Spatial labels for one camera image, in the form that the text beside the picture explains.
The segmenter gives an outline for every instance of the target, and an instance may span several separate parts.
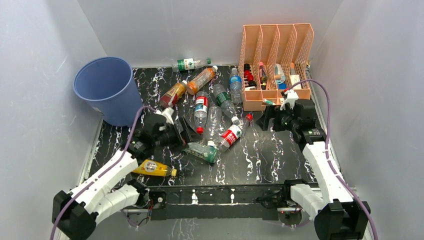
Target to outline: blue bucket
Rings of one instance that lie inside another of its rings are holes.
[[[143,105],[133,69],[118,57],[102,57],[87,63],[76,74],[73,90],[105,122],[117,127],[131,126]]]

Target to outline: green bottle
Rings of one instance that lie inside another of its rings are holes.
[[[216,161],[217,149],[213,146],[205,146],[197,142],[189,142],[188,148],[184,148],[183,151],[211,164],[214,164]]]

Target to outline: black marble tabletop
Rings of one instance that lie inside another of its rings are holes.
[[[219,66],[215,77],[202,88],[211,93],[214,84],[229,86],[231,68],[235,66]],[[145,105],[162,109],[159,99],[176,82],[192,80],[203,69],[186,72],[172,72],[166,68],[135,68],[134,79]],[[211,95],[212,105],[216,99]],[[186,93],[175,106],[174,115],[184,116],[194,125],[195,98]],[[242,104],[236,105],[241,116],[253,115],[253,122],[261,117],[261,111],[243,111]],[[221,131],[224,132],[231,125],[231,120],[222,117]],[[126,139],[130,129],[128,127],[115,127],[103,122],[101,133],[97,142],[96,152],[90,168],[90,175],[100,169],[120,147],[122,139]],[[168,148],[157,149],[151,157],[153,160],[177,169],[177,177],[157,177],[128,174],[119,185],[130,179],[137,178],[148,186],[180,186],[180,185],[242,185],[261,183],[283,183],[286,179],[303,178],[306,181],[315,181],[314,173],[299,147],[294,143],[288,131],[273,132],[262,131],[258,125],[249,127],[230,149],[217,156],[216,163],[210,166],[204,160],[180,152],[171,152]]]

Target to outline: bucket rim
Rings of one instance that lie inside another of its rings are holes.
[[[92,64],[94,64],[94,63],[96,63],[96,62],[99,62],[99,61],[103,61],[103,60],[110,60],[110,59],[114,59],[114,60],[119,60],[119,61],[121,61],[121,62],[123,62],[123,63],[125,63],[127,66],[128,66],[128,68],[129,68],[129,70],[130,70],[130,72],[131,72],[131,76],[129,77],[129,79],[128,79],[128,82],[126,83],[126,85],[120,90],[120,91],[118,91],[117,93],[115,93],[114,95],[112,95],[112,96],[108,96],[108,97],[105,97],[105,98],[102,98],[102,99],[89,99],[89,98],[86,98],[86,97],[83,97],[83,96],[81,96],[80,95],[80,93],[77,91],[77,88],[76,88],[76,84],[77,84],[77,78],[80,76],[80,74],[82,73],[82,71],[84,71],[86,68],[88,68],[90,65],[92,65]],[[75,77],[74,77],[74,79],[73,79],[73,91],[75,92],[75,94],[79,97],[79,98],[81,98],[81,99],[83,99],[83,100],[86,100],[86,101],[90,101],[90,102],[101,102],[101,101],[105,101],[105,100],[109,100],[109,99],[112,99],[112,98],[114,98],[114,97],[116,97],[116,96],[118,96],[119,94],[121,94],[127,87],[128,87],[128,85],[131,83],[131,81],[133,80],[133,78],[134,78],[134,73],[133,73],[133,68],[131,67],[131,65],[127,62],[127,61],[125,61],[124,59],[122,59],[122,58],[120,58],[120,57],[116,57],[116,56],[104,56],[104,57],[99,57],[99,58],[96,58],[96,59],[94,59],[94,60],[92,60],[92,61],[90,61],[90,62],[88,62],[87,64],[85,64],[77,73],[76,73],[76,75],[75,75]]]

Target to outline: robotic arm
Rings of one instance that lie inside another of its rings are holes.
[[[147,115],[143,128],[135,130],[132,139],[129,139],[126,152],[116,151],[100,170],[81,185],[68,193],[60,191],[55,195],[53,223],[65,205],[75,199],[58,221],[57,227],[64,234],[73,240],[87,239],[97,224],[115,212],[128,206],[147,204],[149,189],[135,180],[112,193],[110,191],[142,161],[153,155],[155,148],[169,146],[178,151],[186,147],[187,143],[199,140],[200,136],[189,127],[184,118],[172,119],[173,112],[172,108],[167,108],[163,112]]]
[[[318,126],[315,105],[312,100],[299,99],[294,90],[285,93],[281,106],[267,106],[263,116],[256,122],[262,130],[268,129],[270,119],[274,119],[273,130],[288,130],[299,145],[305,159],[315,173],[322,197],[312,191],[301,179],[286,180],[281,196],[285,201],[294,201],[302,206],[311,220],[314,220],[315,232],[320,240],[359,240],[364,237],[368,224],[365,212],[351,194],[337,179],[342,175],[336,166],[331,152],[326,158],[326,134]],[[362,202],[371,212],[366,201]]]

